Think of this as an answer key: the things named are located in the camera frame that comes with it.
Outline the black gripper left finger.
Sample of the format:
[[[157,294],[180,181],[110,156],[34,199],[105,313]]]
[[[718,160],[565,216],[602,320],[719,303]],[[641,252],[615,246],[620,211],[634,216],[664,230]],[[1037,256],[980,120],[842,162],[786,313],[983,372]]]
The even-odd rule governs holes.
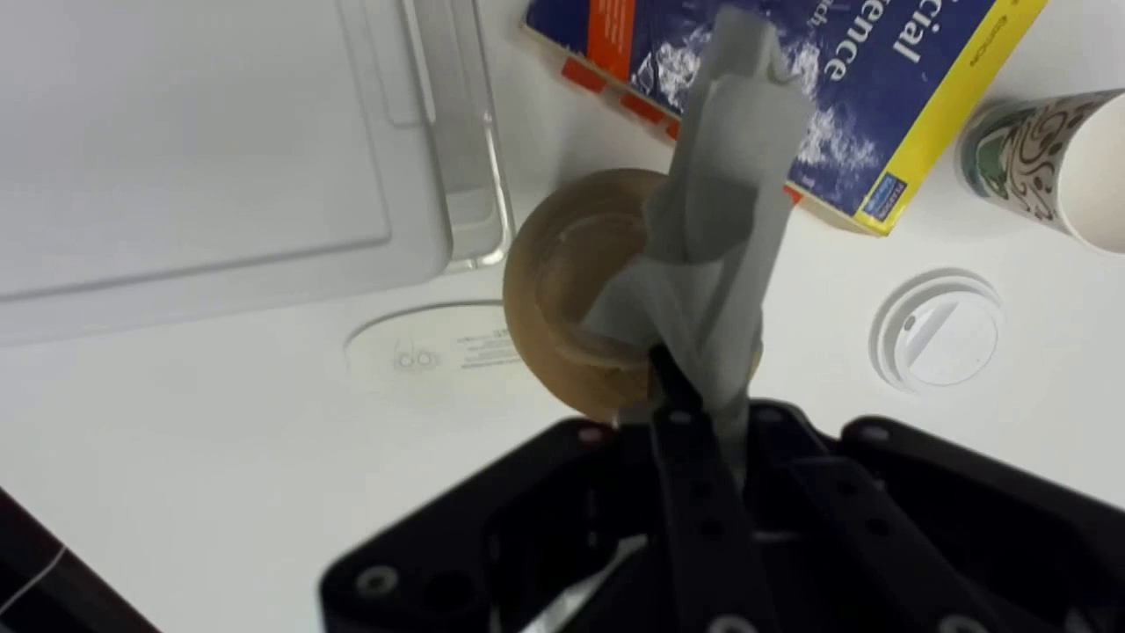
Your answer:
[[[651,351],[658,403],[651,448],[676,599],[676,633],[778,633],[780,620],[704,399],[671,351]]]

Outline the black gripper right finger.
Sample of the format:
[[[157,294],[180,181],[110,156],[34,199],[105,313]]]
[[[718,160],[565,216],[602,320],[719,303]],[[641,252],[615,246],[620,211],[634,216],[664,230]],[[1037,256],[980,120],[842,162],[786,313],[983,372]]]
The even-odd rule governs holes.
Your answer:
[[[791,403],[748,409],[748,511],[780,633],[1033,633]]]

